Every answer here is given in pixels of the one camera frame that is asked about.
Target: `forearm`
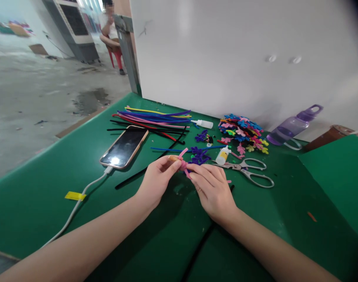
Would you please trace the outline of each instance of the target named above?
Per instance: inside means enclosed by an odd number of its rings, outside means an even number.
[[[339,281],[320,265],[239,209],[221,225],[243,244],[279,282]]]
[[[83,281],[153,209],[134,196],[31,254],[0,281]]]

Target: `bottle handle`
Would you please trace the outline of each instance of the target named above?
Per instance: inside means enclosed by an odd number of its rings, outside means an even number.
[[[303,148],[303,146],[298,141],[296,141],[295,139],[292,138],[290,140],[294,141],[294,143],[297,145],[297,147],[292,147],[291,145],[289,145],[287,143],[283,143],[283,144],[285,144],[288,148],[290,148],[292,150],[296,150],[296,151],[299,151],[299,150],[301,150]]]
[[[314,112],[313,108],[315,108],[315,107],[318,107],[318,110]],[[319,112],[321,112],[324,109],[324,107],[319,104],[314,104],[313,106],[310,107],[310,109],[314,114],[318,114]]]

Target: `smartphone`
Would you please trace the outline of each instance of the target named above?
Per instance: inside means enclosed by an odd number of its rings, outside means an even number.
[[[142,127],[130,125],[127,128]],[[112,166],[117,169],[126,168],[139,150],[148,133],[149,131],[147,129],[142,131],[125,130],[103,154],[99,162],[105,166]]]

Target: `scissors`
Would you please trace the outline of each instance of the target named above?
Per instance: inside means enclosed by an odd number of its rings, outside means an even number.
[[[263,165],[263,167],[261,166],[251,166],[251,165],[248,165],[245,161],[247,160],[251,160],[251,161],[255,161],[257,163],[260,163]],[[240,171],[242,174],[244,174],[249,180],[251,180],[254,184],[256,184],[257,186],[260,186],[262,188],[271,188],[274,186],[274,181],[265,176],[265,175],[261,175],[261,174],[255,174],[253,172],[249,172],[247,170],[245,170],[245,168],[255,168],[255,169],[258,169],[258,170],[264,170],[266,169],[266,164],[264,164],[262,161],[259,161],[259,160],[256,160],[256,159],[244,159],[240,164],[232,164],[232,163],[225,163],[224,165],[220,165],[220,164],[214,164],[215,166],[219,166],[219,167],[222,167],[222,168],[232,168],[233,170],[238,170]],[[255,176],[255,177],[259,177],[259,178],[265,178],[267,180],[270,181],[271,185],[270,186],[263,186],[257,182],[255,182],[251,176]]]

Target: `air cooler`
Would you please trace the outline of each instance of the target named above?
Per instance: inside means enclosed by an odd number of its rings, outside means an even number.
[[[43,0],[52,19],[76,58],[83,63],[99,59],[76,0]]]

